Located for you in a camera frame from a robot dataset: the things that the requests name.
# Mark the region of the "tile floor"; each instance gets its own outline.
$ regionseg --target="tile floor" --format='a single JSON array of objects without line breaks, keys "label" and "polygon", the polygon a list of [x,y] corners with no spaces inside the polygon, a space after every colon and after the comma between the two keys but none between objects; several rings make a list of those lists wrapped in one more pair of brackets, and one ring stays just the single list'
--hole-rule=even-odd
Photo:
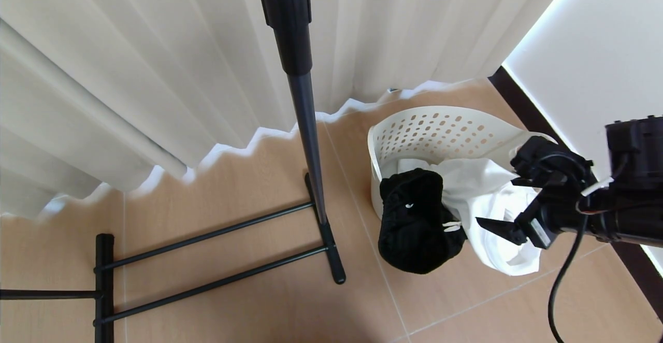
[{"label": "tile floor", "polygon": [[[319,123],[327,214],[348,281],[334,284],[324,255],[269,270],[116,323],[116,342],[554,341],[546,301],[571,235],[542,255],[539,273],[508,277],[470,246],[429,275],[400,272],[377,254],[368,128],[421,105],[473,107],[523,126],[487,80],[348,111]],[[225,152],[190,184],[164,175],[149,193],[111,191],[69,201],[45,223],[2,220],[2,286],[89,289],[94,235],[116,236],[123,258],[307,201],[298,135],[266,137],[251,156]],[[177,293],[321,244],[311,209],[116,270],[116,310]],[[93,341],[93,301],[3,301],[7,343]],[[557,325],[576,341],[655,342],[663,326],[609,246],[583,242],[557,298]]]}]

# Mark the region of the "black cloth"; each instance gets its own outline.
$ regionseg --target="black cloth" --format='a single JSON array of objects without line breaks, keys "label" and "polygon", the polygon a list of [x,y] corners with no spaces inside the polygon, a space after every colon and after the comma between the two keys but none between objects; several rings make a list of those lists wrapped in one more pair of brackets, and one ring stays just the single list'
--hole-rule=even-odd
[{"label": "black cloth", "polygon": [[441,203],[440,175],[421,168],[393,175],[380,183],[380,196],[384,213],[378,249],[390,265],[426,274],[460,252],[465,231],[445,232],[442,226],[454,216]]}]

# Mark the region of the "curtain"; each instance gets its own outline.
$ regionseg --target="curtain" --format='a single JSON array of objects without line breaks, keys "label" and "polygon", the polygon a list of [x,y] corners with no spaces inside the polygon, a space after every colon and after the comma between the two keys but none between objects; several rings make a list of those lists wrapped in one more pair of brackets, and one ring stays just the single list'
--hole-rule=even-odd
[{"label": "curtain", "polygon": [[[260,0],[0,0],[0,211],[294,125]],[[552,0],[312,0],[317,111],[492,74]]]}]

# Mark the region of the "laundry basket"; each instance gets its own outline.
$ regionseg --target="laundry basket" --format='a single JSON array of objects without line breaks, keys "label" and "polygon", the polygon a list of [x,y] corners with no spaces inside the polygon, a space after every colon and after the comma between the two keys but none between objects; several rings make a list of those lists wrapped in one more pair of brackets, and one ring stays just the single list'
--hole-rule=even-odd
[{"label": "laundry basket", "polygon": [[395,174],[399,159],[439,164],[446,159],[488,158],[507,170],[516,151],[530,137],[548,135],[516,128],[504,120],[466,107],[425,106],[397,112],[372,126],[371,199],[378,218],[383,202],[380,182]]}]

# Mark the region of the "dark brown baseboard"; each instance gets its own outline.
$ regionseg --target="dark brown baseboard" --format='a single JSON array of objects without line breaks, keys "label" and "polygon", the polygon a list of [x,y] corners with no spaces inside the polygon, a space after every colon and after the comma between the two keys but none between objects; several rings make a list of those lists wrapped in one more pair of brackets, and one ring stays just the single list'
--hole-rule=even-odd
[{"label": "dark brown baseboard", "polygon": [[[559,135],[504,67],[500,67],[488,79],[529,131],[545,133],[556,139],[559,144],[564,145]],[[663,320],[663,278],[654,264],[638,245],[625,242],[616,242],[611,245],[658,315],[658,319]]]}]

